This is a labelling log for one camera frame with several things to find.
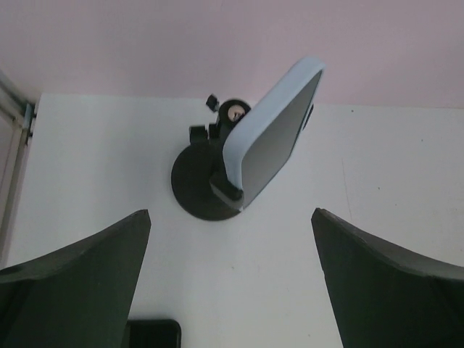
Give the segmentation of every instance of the metal frame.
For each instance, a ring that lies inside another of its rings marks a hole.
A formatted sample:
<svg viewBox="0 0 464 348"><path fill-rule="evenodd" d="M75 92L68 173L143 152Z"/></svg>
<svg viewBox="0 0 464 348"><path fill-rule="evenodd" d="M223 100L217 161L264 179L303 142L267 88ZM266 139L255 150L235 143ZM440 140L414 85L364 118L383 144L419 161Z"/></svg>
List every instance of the metal frame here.
<svg viewBox="0 0 464 348"><path fill-rule="evenodd" d="M24 97L19 90L0 71L0 117L12 128L7 163L0 180L0 257L9 238L9 231L17 203L17 192L20 186L21 168L27 153L28 139L35 104Z"/></svg>

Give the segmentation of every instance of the black mount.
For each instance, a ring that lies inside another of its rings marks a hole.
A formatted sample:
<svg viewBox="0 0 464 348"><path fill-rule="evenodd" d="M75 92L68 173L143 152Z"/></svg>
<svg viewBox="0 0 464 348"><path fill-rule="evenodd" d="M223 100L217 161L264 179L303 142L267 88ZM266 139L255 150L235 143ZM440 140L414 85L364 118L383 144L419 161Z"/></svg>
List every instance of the black mount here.
<svg viewBox="0 0 464 348"><path fill-rule="evenodd" d="M202 220L219 221L239 214L244 200L243 191L233 186L225 174L223 146L251 108L239 99L220 105L213 94L206 105L217 112L216 122L208 127L190 127L190 145L174 162L171 186L185 211Z"/></svg>

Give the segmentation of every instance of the smartphone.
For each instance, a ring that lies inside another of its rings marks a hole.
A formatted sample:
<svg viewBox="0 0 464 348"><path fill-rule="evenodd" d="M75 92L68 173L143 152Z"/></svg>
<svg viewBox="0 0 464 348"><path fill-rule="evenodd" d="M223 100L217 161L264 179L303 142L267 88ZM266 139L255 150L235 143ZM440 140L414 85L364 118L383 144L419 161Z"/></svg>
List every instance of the smartphone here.
<svg viewBox="0 0 464 348"><path fill-rule="evenodd" d="M129 320L121 348L181 348L181 333L175 320Z"/></svg>

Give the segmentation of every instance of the black device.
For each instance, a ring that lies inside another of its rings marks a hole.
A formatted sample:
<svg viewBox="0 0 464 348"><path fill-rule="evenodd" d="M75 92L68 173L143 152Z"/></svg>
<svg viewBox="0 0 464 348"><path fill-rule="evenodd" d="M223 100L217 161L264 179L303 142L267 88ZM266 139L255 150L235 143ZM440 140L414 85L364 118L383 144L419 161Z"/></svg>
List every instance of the black device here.
<svg viewBox="0 0 464 348"><path fill-rule="evenodd" d="M314 212L312 228L345 348L464 347L464 268L326 210Z"/></svg>
<svg viewBox="0 0 464 348"><path fill-rule="evenodd" d="M181 336L175 320L131 320L121 348L181 348Z"/></svg>
<svg viewBox="0 0 464 348"><path fill-rule="evenodd" d="M141 210L82 241L1 270L0 347L120 348L150 226L148 211ZM130 339L174 335L177 345L167 347L179 347L180 326L160 323L129 323Z"/></svg>

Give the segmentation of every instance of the round stand base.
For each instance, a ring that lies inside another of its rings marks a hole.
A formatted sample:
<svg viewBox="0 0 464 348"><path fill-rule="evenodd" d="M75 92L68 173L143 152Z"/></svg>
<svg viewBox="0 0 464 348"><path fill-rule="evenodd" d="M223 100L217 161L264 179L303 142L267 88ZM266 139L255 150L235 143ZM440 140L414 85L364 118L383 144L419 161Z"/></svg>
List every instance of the round stand base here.
<svg viewBox="0 0 464 348"><path fill-rule="evenodd" d="M207 142L192 144L177 157L171 172L171 186L177 202L189 214L208 221L220 221L239 214L213 194L210 176L215 151Z"/></svg>

